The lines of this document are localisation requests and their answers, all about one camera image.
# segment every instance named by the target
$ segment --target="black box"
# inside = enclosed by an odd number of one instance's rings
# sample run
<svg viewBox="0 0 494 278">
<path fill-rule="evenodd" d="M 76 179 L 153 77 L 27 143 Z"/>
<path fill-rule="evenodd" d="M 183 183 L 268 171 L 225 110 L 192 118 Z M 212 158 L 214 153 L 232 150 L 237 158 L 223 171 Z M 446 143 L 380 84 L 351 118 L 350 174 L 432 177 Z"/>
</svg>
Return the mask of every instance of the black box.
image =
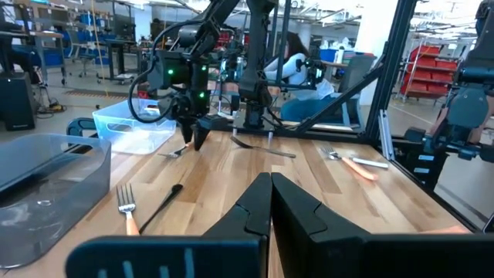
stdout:
<svg viewBox="0 0 494 278">
<path fill-rule="evenodd" d="M 36 127 L 36 102 L 28 73 L 0 75 L 0 113 L 7 131 Z"/>
</svg>

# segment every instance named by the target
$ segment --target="orange handle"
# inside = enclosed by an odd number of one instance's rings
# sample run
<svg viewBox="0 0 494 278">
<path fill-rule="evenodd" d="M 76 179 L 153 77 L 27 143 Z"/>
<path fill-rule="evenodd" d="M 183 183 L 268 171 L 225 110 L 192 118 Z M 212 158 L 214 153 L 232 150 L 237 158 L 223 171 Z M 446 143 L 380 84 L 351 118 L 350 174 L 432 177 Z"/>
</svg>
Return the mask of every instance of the orange handle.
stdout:
<svg viewBox="0 0 494 278">
<path fill-rule="evenodd" d="M 341 160 L 343 160 L 343 162 L 345 162 L 348 166 L 350 166 L 352 169 L 354 169 L 355 172 L 357 172 L 362 177 L 364 177 L 366 179 L 369 179 L 371 181 L 376 181 L 377 180 L 378 176 L 376 174 L 370 173 L 364 167 L 358 165 L 357 163 L 351 161 L 350 159 L 348 159 L 348 158 L 341 158 Z"/>
<path fill-rule="evenodd" d="M 127 215 L 127 221 L 125 222 L 126 227 L 127 227 L 127 235 L 128 236 L 138 236 L 139 235 L 139 229 L 137 227 L 137 224 L 132 217 L 131 214 Z"/>
</svg>

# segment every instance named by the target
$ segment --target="red shelving unit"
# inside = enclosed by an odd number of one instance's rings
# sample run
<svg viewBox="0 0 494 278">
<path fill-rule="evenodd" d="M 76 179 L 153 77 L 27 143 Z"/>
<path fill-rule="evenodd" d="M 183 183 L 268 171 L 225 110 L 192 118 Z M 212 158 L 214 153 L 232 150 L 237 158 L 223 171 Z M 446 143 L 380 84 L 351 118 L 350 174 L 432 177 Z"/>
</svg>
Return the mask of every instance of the red shelving unit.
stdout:
<svg viewBox="0 0 494 278">
<path fill-rule="evenodd" d="M 457 59 L 439 55 L 439 46 L 422 43 L 415 48 L 405 65 L 400 95 L 403 101 L 408 97 L 437 100 L 448 95 L 448 85 L 458 66 Z"/>
</svg>

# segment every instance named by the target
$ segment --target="white shirt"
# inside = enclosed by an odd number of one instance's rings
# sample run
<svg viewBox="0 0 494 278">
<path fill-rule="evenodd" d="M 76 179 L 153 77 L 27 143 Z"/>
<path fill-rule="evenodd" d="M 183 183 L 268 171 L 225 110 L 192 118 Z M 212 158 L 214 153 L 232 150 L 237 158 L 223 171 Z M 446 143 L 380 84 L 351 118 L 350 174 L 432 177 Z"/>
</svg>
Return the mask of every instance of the white shirt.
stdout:
<svg viewBox="0 0 494 278">
<path fill-rule="evenodd" d="M 288 83 L 292 85 L 306 85 L 307 82 L 307 68 L 302 66 L 300 72 L 296 71 L 296 61 L 301 59 L 302 62 L 306 60 L 306 56 L 303 53 L 297 53 L 288 59 L 288 61 L 283 65 L 283 73 L 281 78 L 288 77 Z M 278 68 L 278 59 L 275 59 L 266 68 L 264 68 L 264 73 L 266 74 L 266 79 L 276 80 L 276 72 Z M 322 82 L 316 85 L 316 90 L 292 90 L 288 89 L 290 93 L 299 100 L 322 100 L 325 96 L 334 93 L 334 87 L 331 83 L 323 79 Z"/>
</svg>

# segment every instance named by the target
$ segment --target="clear plastic bin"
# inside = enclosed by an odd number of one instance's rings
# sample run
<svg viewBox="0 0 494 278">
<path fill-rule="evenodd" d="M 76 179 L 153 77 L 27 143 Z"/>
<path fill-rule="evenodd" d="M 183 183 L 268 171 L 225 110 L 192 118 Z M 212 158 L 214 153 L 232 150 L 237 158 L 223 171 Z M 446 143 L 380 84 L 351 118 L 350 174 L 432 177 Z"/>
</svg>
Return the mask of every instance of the clear plastic bin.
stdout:
<svg viewBox="0 0 494 278">
<path fill-rule="evenodd" d="M 110 142 L 34 134 L 0 145 L 0 268 L 52 248 L 110 189 Z"/>
<path fill-rule="evenodd" d="M 139 117 L 154 119 L 158 117 L 156 100 L 133 99 L 134 109 Z M 150 154 L 156 151 L 174 133 L 174 120 L 143 124 L 135 120 L 129 111 L 127 101 L 117 103 L 93 112 L 98 137 L 112 144 L 112 151 L 129 154 Z"/>
</svg>

